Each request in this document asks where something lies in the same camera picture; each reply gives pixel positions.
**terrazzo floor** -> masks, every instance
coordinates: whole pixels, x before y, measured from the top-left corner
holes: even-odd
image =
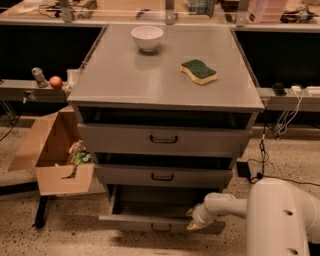
[[[0,138],[8,131],[0,120]],[[8,172],[15,152],[27,134],[33,119],[21,117],[18,125],[0,142],[0,185],[35,181],[32,170]],[[241,160],[261,160],[259,143],[262,129],[254,129]],[[269,153],[266,174],[297,181],[320,184],[320,130],[289,129],[280,140],[267,130],[265,147]],[[261,164],[249,162],[251,171]],[[224,191],[247,198],[251,188],[245,179],[234,177]],[[320,198],[320,187],[297,185]],[[99,215],[105,215],[108,201],[104,194],[57,197],[50,200],[46,224],[32,227],[38,208],[39,193],[26,192],[0,196],[0,255],[81,256],[81,255],[177,255],[243,256],[245,255],[245,220],[227,216],[220,235],[182,235],[169,233],[122,232],[107,230]]]

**yellow sponge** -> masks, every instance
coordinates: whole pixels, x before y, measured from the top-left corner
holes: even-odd
[[[217,79],[217,72],[207,67],[201,60],[191,60],[182,63],[180,71],[186,73],[190,79],[199,85],[207,84]]]

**red apple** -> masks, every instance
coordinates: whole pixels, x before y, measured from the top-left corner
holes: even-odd
[[[61,89],[63,86],[62,79],[58,76],[51,77],[49,83],[54,89]]]

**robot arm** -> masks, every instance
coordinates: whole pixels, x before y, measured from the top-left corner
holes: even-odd
[[[246,218],[247,256],[309,256],[308,241],[320,243],[320,201],[278,179],[257,182],[248,200],[208,194],[188,214],[193,218],[189,230],[208,226],[222,215]]]

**cabinet top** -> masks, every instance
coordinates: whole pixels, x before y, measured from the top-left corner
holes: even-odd
[[[159,26],[164,31],[161,45],[147,54],[131,36],[136,26],[108,27],[69,103],[237,112],[263,109],[230,28]],[[217,71],[217,80],[200,86],[180,72],[180,65],[192,59]]]

